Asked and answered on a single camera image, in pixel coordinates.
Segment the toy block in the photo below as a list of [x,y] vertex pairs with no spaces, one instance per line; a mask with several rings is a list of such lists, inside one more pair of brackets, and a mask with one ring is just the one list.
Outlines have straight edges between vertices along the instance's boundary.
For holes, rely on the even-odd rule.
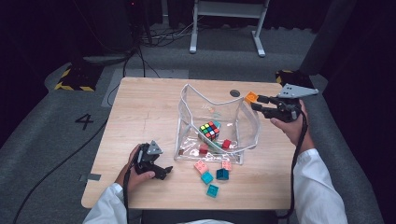
[[229,172],[232,170],[230,161],[222,161],[221,168],[228,170]]
[[194,164],[195,168],[199,171],[201,175],[203,175],[205,172],[209,171],[209,167],[204,164],[203,161],[198,161]]
[[216,127],[218,127],[218,129],[219,129],[220,126],[221,126],[220,122],[218,122],[218,121],[216,121],[216,120],[213,120],[213,124],[214,124]]
[[246,101],[248,104],[256,103],[256,102],[257,102],[257,99],[259,99],[259,96],[258,96],[256,93],[254,93],[253,91],[250,91],[250,92],[247,94],[247,96],[245,96],[245,101]]
[[202,143],[201,145],[199,145],[200,154],[206,154],[208,150],[209,150],[209,146],[207,144]]
[[216,171],[216,179],[219,180],[228,180],[229,176],[228,176],[228,170],[226,169],[219,169]]
[[212,121],[202,125],[199,130],[210,141],[214,141],[219,137],[219,129]]
[[206,194],[212,198],[216,198],[216,196],[218,196],[218,192],[219,192],[219,187],[214,185],[209,185],[209,189],[207,190]]
[[207,185],[213,180],[213,175],[210,174],[208,171],[205,172],[203,175],[201,175],[201,179],[204,181],[204,183]]
[[226,139],[226,140],[224,140],[224,142],[223,142],[221,147],[222,148],[230,148],[230,144],[231,144],[231,141]]

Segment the clear plastic bin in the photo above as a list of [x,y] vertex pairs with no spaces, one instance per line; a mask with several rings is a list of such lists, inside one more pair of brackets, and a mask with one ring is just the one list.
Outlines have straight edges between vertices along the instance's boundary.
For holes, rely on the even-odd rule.
[[[180,96],[175,160],[242,164],[244,150],[257,145],[260,132],[259,115],[244,101],[244,97],[214,103],[190,84],[184,86]],[[219,130],[218,136],[212,140],[200,131],[201,126],[209,122]],[[227,140],[230,145],[223,148]]]

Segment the lab coat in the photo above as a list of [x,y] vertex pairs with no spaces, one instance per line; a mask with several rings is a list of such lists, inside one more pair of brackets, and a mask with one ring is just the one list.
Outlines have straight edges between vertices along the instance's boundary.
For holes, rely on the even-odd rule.
[[[344,202],[332,186],[329,171],[316,149],[298,156],[293,173],[295,210],[300,223],[347,223]],[[127,223],[122,187],[114,183],[105,189],[83,223]],[[230,224],[212,219],[189,222],[201,223]]]

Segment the printed number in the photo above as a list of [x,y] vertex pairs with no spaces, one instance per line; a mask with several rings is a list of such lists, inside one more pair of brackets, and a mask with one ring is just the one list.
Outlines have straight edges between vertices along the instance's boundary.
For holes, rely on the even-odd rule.
[[93,120],[90,120],[91,115],[90,114],[86,114],[84,116],[82,116],[79,119],[76,119],[76,123],[84,123],[84,127],[82,128],[82,130],[85,131],[85,129],[87,128],[88,123],[93,123]]

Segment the person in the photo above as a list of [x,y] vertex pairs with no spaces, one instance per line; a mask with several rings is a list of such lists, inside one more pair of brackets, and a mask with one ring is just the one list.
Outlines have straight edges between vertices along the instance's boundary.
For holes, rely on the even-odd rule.
[[[300,103],[303,112],[306,114],[304,102],[300,101]],[[279,119],[270,120],[277,128],[285,133],[294,145],[297,145],[303,125],[303,118],[301,115],[297,120],[290,123],[285,123]],[[137,149],[138,146],[131,152],[128,162],[120,171],[115,183],[105,189],[83,223],[127,223],[127,211],[123,204],[121,186],[124,175],[128,169],[128,164]],[[309,128],[305,134],[293,174],[295,209],[300,223],[347,223],[344,202],[332,185],[329,171],[319,156],[318,151],[315,149]],[[132,169],[128,184],[128,192],[132,193],[137,185],[152,177],[154,177],[154,172],[149,171],[138,175],[135,170]],[[161,221],[157,223],[176,223],[168,222],[162,217],[157,220]],[[189,223],[229,224],[230,222],[203,219],[191,221]]]

